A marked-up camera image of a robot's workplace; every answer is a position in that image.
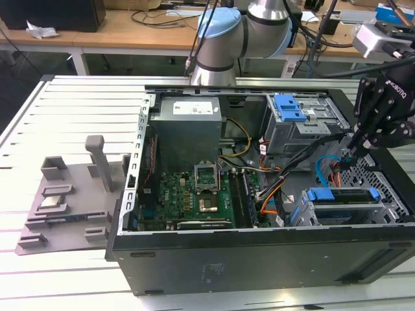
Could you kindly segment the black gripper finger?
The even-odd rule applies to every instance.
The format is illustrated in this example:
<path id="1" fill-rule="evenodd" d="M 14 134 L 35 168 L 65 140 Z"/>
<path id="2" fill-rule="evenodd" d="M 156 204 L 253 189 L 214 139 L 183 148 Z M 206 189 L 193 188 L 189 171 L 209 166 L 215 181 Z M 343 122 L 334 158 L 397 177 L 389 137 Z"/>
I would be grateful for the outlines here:
<path id="1" fill-rule="evenodd" d="M 380 148 L 397 148 L 410 144 L 410 121 L 382 121 L 375 129 L 370 125 L 355 125 L 351 138 L 351 154 L 353 157 L 364 157 L 370 150 Z"/>
<path id="2" fill-rule="evenodd" d="M 372 98 L 375 95 L 374 78 L 362 78 L 359 83 L 357 97 L 353 109 L 353 115 L 357 118 L 354 126 L 354 134 L 348 144 L 348 148 L 353 156 L 365 156 L 367 151 L 364 147 L 366 140 L 374 132 L 372 118 L 374 116 Z"/>

